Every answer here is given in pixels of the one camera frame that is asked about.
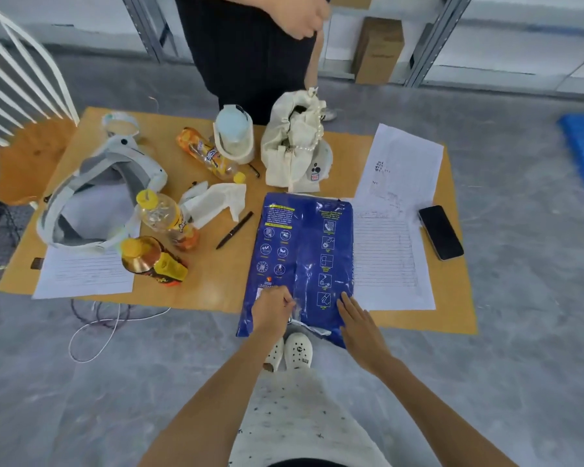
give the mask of white shoe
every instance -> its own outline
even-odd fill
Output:
[[[279,364],[281,363],[281,359],[283,357],[283,338],[281,338],[273,348],[270,350],[270,353],[266,356],[266,360],[264,361],[265,364],[270,364],[273,367],[273,372],[276,372],[279,368]]]
[[[311,367],[314,350],[312,349],[310,338],[302,332],[293,332],[288,336],[283,353],[288,370]]]
[[[321,121],[333,121],[337,117],[337,113],[334,109],[325,108],[322,110],[322,114],[320,115]]]

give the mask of white chair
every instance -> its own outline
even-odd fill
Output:
[[[2,13],[0,27],[0,39],[15,48],[8,50],[0,42],[0,57],[6,62],[4,68],[0,66],[0,180],[6,175],[8,181],[0,185],[0,195],[5,196],[0,200],[23,204],[36,201],[43,193],[79,117],[67,84],[45,47]],[[47,63],[60,92],[22,41]],[[19,62],[35,78],[14,58],[15,50]]]

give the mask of tabletop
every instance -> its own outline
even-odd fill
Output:
[[[108,112],[108,109],[102,108],[86,109],[78,129],[48,182],[45,195],[50,194],[58,184],[76,171],[82,160],[90,156],[106,140],[101,129],[101,117]],[[140,124],[139,143],[143,152],[154,157],[169,176],[163,193],[177,200],[195,181],[206,180],[210,185],[219,182],[201,163],[183,152],[176,144],[176,136],[186,126],[194,127],[205,137],[210,137],[211,121],[148,113],[130,114]],[[260,143],[263,130],[262,126],[255,126],[256,144]],[[333,150],[333,167],[329,172],[329,178],[320,182],[321,191],[316,195],[353,197],[372,145],[372,136],[325,132],[324,139]],[[179,253],[187,260],[189,266],[189,275],[185,282],[168,288],[150,277],[136,275],[131,293],[94,295],[85,298],[132,305],[240,313],[264,196],[267,192],[284,191],[266,185],[266,171],[258,153],[251,164],[260,172],[261,177],[257,178],[248,165],[240,166],[240,170],[247,176],[246,205],[241,216],[250,210],[256,216],[219,250],[215,250],[215,247],[236,224],[229,211],[219,213],[203,227],[196,249],[184,254]],[[450,159],[445,149],[434,202],[444,207],[456,234],[462,239]],[[0,280],[0,291],[32,294],[35,290],[40,271],[31,269],[31,263],[35,258],[43,257],[46,250],[46,245],[39,239],[35,230],[40,209],[34,213],[5,269]],[[154,233],[143,225],[141,235],[149,234]],[[373,311],[374,320],[380,326],[391,328],[475,334],[476,316],[467,262],[464,258],[440,261],[426,233],[422,234],[436,310]]]

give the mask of yellow bottle cap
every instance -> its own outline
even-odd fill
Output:
[[[121,243],[121,255],[128,259],[135,259],[144,253],[142,242],[138,239],[128,238]]]
[[[158,195],[153,190],[141,190],[136,196],[136,203],[144,210],[153,210],[158,206]]]
[[[243,174],[242,172],[236,172],[236,174],[234,175],[234,183],[236,183],[236,184],[243,184],[243,183],[245,183],[246,179],[247,179],[247,176],[245,174]]]

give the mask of hand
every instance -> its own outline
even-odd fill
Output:
[[[273,344],[286,332],[286,326],[296,301],[286,286],[266,287],[255,300],[253,331],[271,337]]]
[[[331,14],[326,0],[265,0],[262,8],[281,29],[297,40],[313,37]]]
[[[337,300],[337,309],[346,325],[340,328],[346,350],[362,369],[378,376],[381,363],[391,353],[372,316],[345,292]]]

